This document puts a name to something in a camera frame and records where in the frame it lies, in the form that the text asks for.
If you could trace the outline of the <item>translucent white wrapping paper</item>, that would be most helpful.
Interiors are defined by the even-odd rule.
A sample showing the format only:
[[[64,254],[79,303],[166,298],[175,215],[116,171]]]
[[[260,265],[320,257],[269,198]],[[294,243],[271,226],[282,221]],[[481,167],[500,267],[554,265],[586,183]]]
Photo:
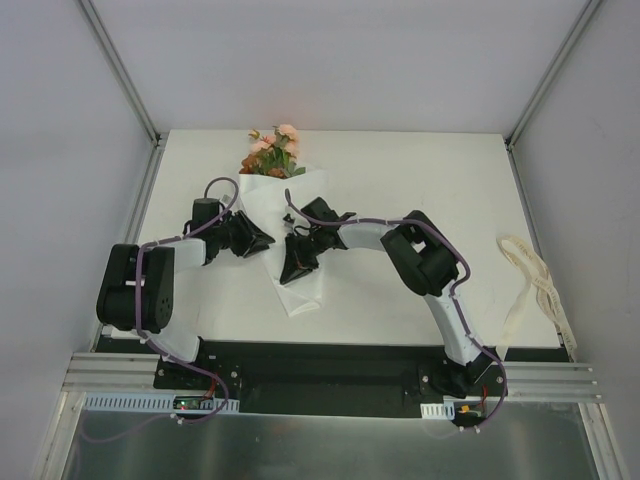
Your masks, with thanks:
[[[288,179],[241,174],[239,185],[243,210],[255,225],[275,240],[261,257],[286,314],[293,317],[319,309],[324,293],[321,267],[286,285],[280,282],[280,277],[285,265],[286,236],[301,237],[309,227],[308,222],[288,207],[285,192],[289,191],[294,204],[302,208],[326,195],[327,172],[311,170]]]

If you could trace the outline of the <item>pink rose stem with leaves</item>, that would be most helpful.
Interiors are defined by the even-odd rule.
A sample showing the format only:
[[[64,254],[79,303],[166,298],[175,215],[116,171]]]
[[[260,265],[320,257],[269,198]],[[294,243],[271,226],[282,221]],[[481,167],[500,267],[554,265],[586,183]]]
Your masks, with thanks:
[[[306,172],[305,167],[301,167],[298,165],[299,154],[297,158],[294,158],[289,156],[286,152],[283,152],[279,149],[269,149],[267,151],[262,151],[257,154],[266,154],[266,153],[272,153],[276,156],[277,159],[283,161],[284,167],[286,168],[287,172],[290,174],[288,178],[299,176]]]

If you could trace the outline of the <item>cream printed ribbon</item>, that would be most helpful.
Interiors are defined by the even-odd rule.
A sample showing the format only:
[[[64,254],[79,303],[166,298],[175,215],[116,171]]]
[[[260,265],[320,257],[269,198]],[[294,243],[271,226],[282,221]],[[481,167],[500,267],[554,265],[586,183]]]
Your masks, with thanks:
[[[535,293],[539,310],[554,325],[569,359],[574,361],[577,357],[578,344],[548,266],[531,245],[516,235],[498,237],[496,243],[502,255],[524,278],[524,286],[503,323],[496,346],[498,357],[501,360],[506,359],[515,335],[524,321],[527,301],[532,293]]]

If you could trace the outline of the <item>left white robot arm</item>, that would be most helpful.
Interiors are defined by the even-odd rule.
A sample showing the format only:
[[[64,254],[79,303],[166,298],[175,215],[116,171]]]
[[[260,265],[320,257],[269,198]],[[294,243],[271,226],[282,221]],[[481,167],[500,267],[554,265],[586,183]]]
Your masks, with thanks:
[[[201,340],[177,323],[175,280],[180,273],[209,265],[223,250],[248,258],[269,249],[275,239],[241,210],[231,211],[216,198],[193,202],[186,238],[172,238],[142,249],[136,244],[111,248],[96,302],[98,320],[151,341],[171,362],[188,388],[204,387],[210,363],[198,356]]]

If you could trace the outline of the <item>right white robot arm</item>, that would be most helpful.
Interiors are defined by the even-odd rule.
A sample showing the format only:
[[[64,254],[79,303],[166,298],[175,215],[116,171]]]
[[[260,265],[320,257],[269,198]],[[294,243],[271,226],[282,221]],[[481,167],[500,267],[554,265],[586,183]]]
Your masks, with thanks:
[[[299,209],[285,192],[290,210],[309,225],[291,226],[285,237],[285,257],[279,281],[287,285],[319,268],[318,257],[328,250],[367,249],[385,253],[403,284],[428,306],[441,334],[445,360],[429,374],[431,388],[464,398],[481,388],[491,358],[483,351],[458,299],[459,286],[470,278],[468,263],[419,210],[399,220],[337,214],[318,197]]]

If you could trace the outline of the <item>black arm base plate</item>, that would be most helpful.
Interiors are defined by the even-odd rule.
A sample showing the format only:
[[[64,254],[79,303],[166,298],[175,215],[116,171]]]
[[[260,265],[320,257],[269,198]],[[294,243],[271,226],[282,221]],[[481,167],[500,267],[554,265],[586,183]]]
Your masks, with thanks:
[[[196,373],[156,362],[157,390],[230,399],[254,414],[416,418],[449,395],[500,396],[506,377],[487,355],[457,366],[440,346],[207,341]]]

